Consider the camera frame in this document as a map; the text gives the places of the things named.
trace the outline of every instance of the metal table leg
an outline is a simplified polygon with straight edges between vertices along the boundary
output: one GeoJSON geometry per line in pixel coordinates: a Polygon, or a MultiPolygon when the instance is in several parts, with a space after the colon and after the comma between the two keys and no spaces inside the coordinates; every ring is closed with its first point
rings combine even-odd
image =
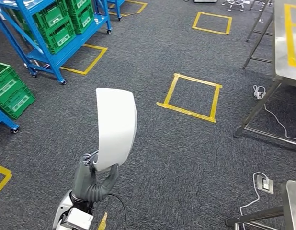
{"type": "Polygon", "coordinates": [[[260,34],[260,36],[256,40],[255,44],[252,48],[252,50],[250,52],[249,56],[247,58],[247,60],[245,62],[245,64],[243,66],[242,69],[245,69],[251,59],[252,60],[257,60],[257,61],[263,61],[263,62],[267,62],[267,63],[271,63],[270,60],[265,60],[262,58],[258,58],[258,57],[253,57],[253,53],[258,48],[258,44],[262,40],[263,36],[265,34],[265,32],[268,29],[270,24],[273,20],[273,15],[271,14],[271,17],[268,19],[268,21],[266,23],[266,25],[264,27],[262,32],[260,34]]]}
{"type": "Polygon", "coordinates": [[[235,133],[235,137],[240,136],[248,124],[249,124],[255,116],[256,116],[270,97],[271,97],[279,86],[281,85],[281,80],[274,82],[270,89],[268,89],[264,97],[259,100],[252,111],[242,123],[235,133]]]}
{"type": "Polygon", "coordinates": [[[258,222],[248,222],[248,223],[245,223],[246,225],[250,225],[250,226],[253,226],[253,227],[256,227],[258,229],[263,229],[263,230],[279,230],[279,229],[275,229],[275,228],[272,228],[270,226],[266,226],[264,224],[261,224],[261,223],[258,223],[258,222]]]}
{"type": "Polygon", "coordinates": [[[254,0],[254,1],[252,3],[252,5],[251,5],[250,8],[249,8],[250,11],[253,8],[253,6],[254,6],[254,4],[255,4],[255,2],[256,2],[256,1],[254,0]]]}
{"type": "Polygon", "coordinates": [[[254,25],[252,26],[252,30],[250,31],[250,33],[248,35],[247,39],[246,40],[246,42],[248,42],[249,40],[249,38],[252,36],[252,34],[253,33],[253,31],[255,29],[256,25],[258,24],[258,22],[261,19],[261,17],[262,16],[263,12],[265,10],[265,8],[268,6],[268,1],[267,1],[263,9],[260,12],[260,14],[258,15],[258,17],[255,20],[255,22],[254,23],[254,25]]]}
{"type": "Polygon", "coordinates": [[[274,217],[280,217],[283,215],[283,206],[273,207],[270,209],[266,209],[263,211],[258,211],[243,216],[240,216],[238,218],[231,218],[226,220],[226,225],[228,227],[235,226],[235,224],[252,222],[261,219],[269,219],[274,217]]]}
{"type": "Polygon", "coordinates": [[[240,224],[239,223],[235,223],[234,224],[234,230],[240,230],[240,224]]]}

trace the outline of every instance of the blue shelving cart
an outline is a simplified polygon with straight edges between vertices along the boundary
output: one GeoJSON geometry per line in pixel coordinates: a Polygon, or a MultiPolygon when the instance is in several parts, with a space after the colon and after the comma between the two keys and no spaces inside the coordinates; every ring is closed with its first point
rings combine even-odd
{"type": "Polygon", "coordinates": [[[125,2],[125,0],[107,0],[108,3],[115,4],[115,7],[110,8],[110,10],[116,10],[117,17],[119,21],[122,20],[123,16],[120,14],[120,6],[125,2]]]}
{"type": "Polygon", "coordinates": [[[11,128],[11,133],[17,133],[18,132],[19,125],[16,124],[15,122],[11,120],[11,118],[6,116],[5,113],[0,110],[0,123],[3,122],[11,128]]]}
{"type": "MultiPolygon", "coordinates": [[[[53,73],[56,76],[59,83],[66,85],[67,81],[64,79],[60,72],[61,66],[67,61],[93,34],[99,30],[104,23],[107,26],[107,34],[111,33],[112,27],[110,21],[108,8],[105,7],[103,14],[95,12],[95,21],[90,24],[83,34],[76,35],[72,41],[69,42],[58,53],[52,54],[48,51],[42,35],[38,30],[33,16],[54,2],[55,0],[0,0],[0,13],[33,48],[29,53],[26,53],[22,50],[21,47],[16,41],[15,36],[5,23],[3,23],[1,17],[0,28],[20,55],[24,63],[26,64],[31,75],[36,76],[38,71],[53,73]],[[2,7],[20,11],[24,19],[27,22],[27,26],[32,32],[33,36],[36,38],[36,42],[39,45],[38,46],[33,42],[13,19],[3,11],[2,7]],[[45,63],[45,65],[39,66],[36,61],[45,63]]],[[[98,3],[107,6],[107,0],[94,0],[95,9],[97,9],[98,3]]]]}

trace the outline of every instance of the robotic arm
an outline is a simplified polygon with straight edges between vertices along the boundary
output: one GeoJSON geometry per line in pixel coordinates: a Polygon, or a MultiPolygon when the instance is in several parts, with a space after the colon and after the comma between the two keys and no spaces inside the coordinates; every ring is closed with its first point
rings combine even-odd
{"type": "Polygon", "coordinates": [[[99,149],[85,154],[75,172],[73,188],[57,210],[53,230],[89,230],[95,202],[102,201],[115,185],[119,166],[131,151],[137,128],[133,94],[125,90],[97,88],[99,149]],[[103,183],[96,174],[110,171],[103,183]]]}

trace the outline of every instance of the gray carpet floor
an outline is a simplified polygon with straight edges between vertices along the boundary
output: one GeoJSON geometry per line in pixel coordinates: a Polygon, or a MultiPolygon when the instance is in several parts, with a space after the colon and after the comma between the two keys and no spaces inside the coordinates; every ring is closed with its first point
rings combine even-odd
{"type": "MultiPolygon", "coordinates": [[[[0,125],[0,165],[13,175],[0,192],[0,230],[51,229],[79,156],[98,146],[97,87],[129,90],[135,98],[136,138],[113,191],[126,204],[129,230],[229,229],[226,218],[256,198],[252,179],[256,171],[273,179],[275,194],[261,192],[261,199],[245,213],[281,204],[281,184],[296,180],[296,148],[252,134],[233,137],[255,105],[252,86],[271,84],[270,64],[251,61],[241,69],[257,37],[245,42],[259,6],[229,12],[221,2],[144,1],[148,4],[141,14],[121,22],[113,16],[111,35],[104,27],[89,39],[88,44],[108,50],[85,76],[62,70],[66,86],[50,74],[30,76],[0,31],[0,62],[11,64],[36,97],[17,120],[19,133],[0,125]],[[232,17],[230,35],[192,29],[197,12],[232,17]],[[216,123],[156,106],[165,99],[174,73],[222,85],[216,123]]],[[[138,8],[126,3],[123,12],[138,8]]],[[[203,16],[198,25],[223,30],[226,23],[203,16]]],[[[271,52],[271,38],[266,36],[256,56],[271,58],[271,52]]],[[[83,70],[98,54],[82,47],[65,66],[83,70]]],[[[212,90],[179,80],[170,104],[207,115],[212,90]]],[[[267,106],[296,138],[296,88],[283,86],[267,106]]],[[[283,136],[264,110],[252,126],[283,136]]],[[[123,229],[123,209],[112,197],[96,205],[92,229],[106,211],[107,230],[123,229]]],[[[270,224],[284,226],[283,218],[270,224]]]]}

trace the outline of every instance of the stainless steel table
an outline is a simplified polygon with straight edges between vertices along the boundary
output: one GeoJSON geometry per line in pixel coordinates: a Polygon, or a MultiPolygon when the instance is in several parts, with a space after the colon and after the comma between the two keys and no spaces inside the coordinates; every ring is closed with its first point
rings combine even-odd
{"type": "MultiPolygon", "coordinates": [[[[245,129],[296,145],[296,141],[248,127],[249,122],[281,84],[296,86],[296,0],[274,0],[273,7],[273,18],[271,20],[274,20],[271,61],[274,83],[235,132],[234,136],[240,136],[245,129]]],[[[257,42],[261,41],[262,36],[263,34],[261,34],[257,42]]]]}
{"type": "Polygon", "coordinates": [[[283,206],[231,218],[226,220],[225,223],[227,226],[234,227],[234,230],[238,230],[240,225],[243,223],[264,230],[277,230],[255,221],[284,215],[286,230],[296,230],[296,181],[287,181],[282,198],[283,206]]]}

